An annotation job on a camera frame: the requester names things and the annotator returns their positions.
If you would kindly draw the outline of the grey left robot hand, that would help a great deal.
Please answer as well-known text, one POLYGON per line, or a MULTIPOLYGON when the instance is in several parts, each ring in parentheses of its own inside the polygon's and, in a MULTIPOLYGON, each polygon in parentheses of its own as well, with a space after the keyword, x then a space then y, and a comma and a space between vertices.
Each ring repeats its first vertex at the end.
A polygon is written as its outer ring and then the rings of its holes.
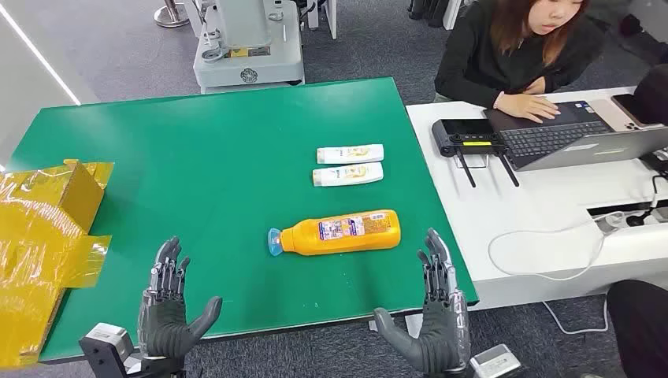
POLYGON ((185 357, 221 313, 223 299, 213 296, 201 315, 187 321, 184 288, 190 258, 179 259, 181 250, 176 236, 160 246, 142 293, 137 336, 139 348, 147 357, 185 357))

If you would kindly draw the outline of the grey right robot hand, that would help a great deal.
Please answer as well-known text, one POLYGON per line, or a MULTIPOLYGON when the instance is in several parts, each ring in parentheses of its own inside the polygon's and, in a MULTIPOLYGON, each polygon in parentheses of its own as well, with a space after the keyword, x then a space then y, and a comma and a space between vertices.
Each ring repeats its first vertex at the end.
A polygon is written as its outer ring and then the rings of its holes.
POLYGON ((440 234, 429 228, 429 249, 417 252, 421 260, 425 296, 418 337, 395 326, 390 313, 373 310, 378 333, 425 377, 464 377, 470 357, 469 317, 456 268, 440 234))

